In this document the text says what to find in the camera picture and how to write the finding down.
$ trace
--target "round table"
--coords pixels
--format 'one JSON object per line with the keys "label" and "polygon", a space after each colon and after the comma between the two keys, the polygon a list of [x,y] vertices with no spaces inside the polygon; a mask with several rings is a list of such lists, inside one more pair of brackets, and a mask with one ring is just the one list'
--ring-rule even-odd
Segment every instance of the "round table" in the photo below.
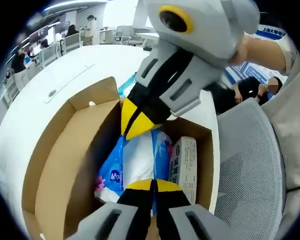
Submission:
{"label": "round table", "polygon": [[[23,182],[30,157],[49,121],[68,98],[99,80],[113,76],[119,87],[148,55],[141,47],[125,45],[80,47],[39,72],[13,101],[0,125],[0,189],[25,232]],[[56,93],[49,97],[53,90]],[[209,211],[214,213],[220,171],[218,123],[210,92],[201,91],[200,99],[201,105],[182,117],[212,132],[213,186]]]}

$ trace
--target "plastic bag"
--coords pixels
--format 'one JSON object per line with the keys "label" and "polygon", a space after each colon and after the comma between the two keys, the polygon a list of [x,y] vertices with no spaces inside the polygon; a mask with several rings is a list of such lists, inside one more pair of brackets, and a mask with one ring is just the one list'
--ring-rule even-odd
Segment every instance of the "plastic bag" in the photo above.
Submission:
{"label": "plastic bag", "polygon": [[127,185],[143,179],[168,180],[172,143],[162,131],[148,131],[131,140],[120,136],[99,170],[95,196],[117,202]]}
{"label": "plastic bag", "polygon": [[131,77],[129,77],[129,79],[118,88],[118,95],[120,98],[127,97],[125,95],[125,90],[135,84],[136,75],[137,75],[137,72],[135,72]]}
{"label": "plastic bag", "polygon": [[101,191],[105,186],[117,195],[121,196],[123,186],[123,147],[125,138],[120,136],[114,149],[101,166],[99,176],[96,179],[96,190]]}

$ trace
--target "ceiling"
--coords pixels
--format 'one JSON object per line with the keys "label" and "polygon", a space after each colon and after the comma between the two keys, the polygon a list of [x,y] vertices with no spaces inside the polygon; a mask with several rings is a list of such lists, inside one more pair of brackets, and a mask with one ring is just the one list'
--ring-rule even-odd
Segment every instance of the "ceiling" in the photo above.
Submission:
{"label": "ceiling", "polygon": [[30,20],[27,22],[23,35],[29,36],[31,33],[39,30],[40,28],[57,22],[59,17],[63,14],[71,11],[83,11],[87,8],[103,4],[108,2],[107,0],[54,0],[52,1],[46,9],[42,12],[37,12]]}

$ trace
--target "person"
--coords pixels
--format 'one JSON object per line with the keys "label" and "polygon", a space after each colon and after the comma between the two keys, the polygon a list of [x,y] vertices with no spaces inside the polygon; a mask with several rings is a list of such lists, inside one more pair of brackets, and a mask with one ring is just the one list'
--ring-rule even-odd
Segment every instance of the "person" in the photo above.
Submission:
{"label": "person", "polygon": [[287,193],[277,234],[283,236],[300,212],[300,54],[287,35],[276,41],[245,36],[229,62],[241,65],[245,61],[288,75],[277,96],[261,106],[284,161]]}
{"label": "person", "polygon": [[48,44],[48,40],[47,39],[44,39],[42,41],[39,41],[38,42],[40,44],[40,49],[45,49],[47,47],[49,47],[49,44]]}
{"label": "person", "polygon": [[83,39],[83,45],[93,45],[94,35],[97,32],[97,19],[93,15],[87,17],[88,26],[85,29],[85,35]]}
{"label": "person", "polygon": [[79,32],[76,30],[76,26],[74,24],[70,25],[68,28],[68,32],[66,33],[65,37],[69,37],[74,34],[78,34]]}
{"label": "person", "polygon": [[276,76],[269,78],[267,84],[261,84],[254,76],[250,76],[233,85],[234,100],[239,104],[248,98],[254,98],[259,105],[263,105],[269,100],[268,93],[276,95],[281,87],[282,82]]}
{"label": "person", "polygon": [[232,88],[213,83],[205,90],[211,91],[217,114],[223,114],[248,98],[254,98],[261,106],[269,101],[268,93],[276,95],[282,86],[276,76],[269,78],[267,84],[261,84],[254,76],[250,76],[238,81]]}
{"label": "person", "polygon": [[28,72],[24,64],[25,56],[26,55],[22,51],[22,49],[18,47],[17,52],[11,62],[11,68],[14,73],[15,85],[18,88],[19,92],[29,82]]}

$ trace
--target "camera lens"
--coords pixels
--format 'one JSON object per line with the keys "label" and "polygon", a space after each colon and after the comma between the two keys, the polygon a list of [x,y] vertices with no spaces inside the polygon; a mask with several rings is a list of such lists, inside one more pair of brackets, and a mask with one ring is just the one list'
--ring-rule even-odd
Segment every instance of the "camera lens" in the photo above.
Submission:
{"label": "camera lens", "polygon": [[161,22],[172,31],[185,33],[187,31],[186,22],[176,13],[172,11],[162,11],[160,12]]}

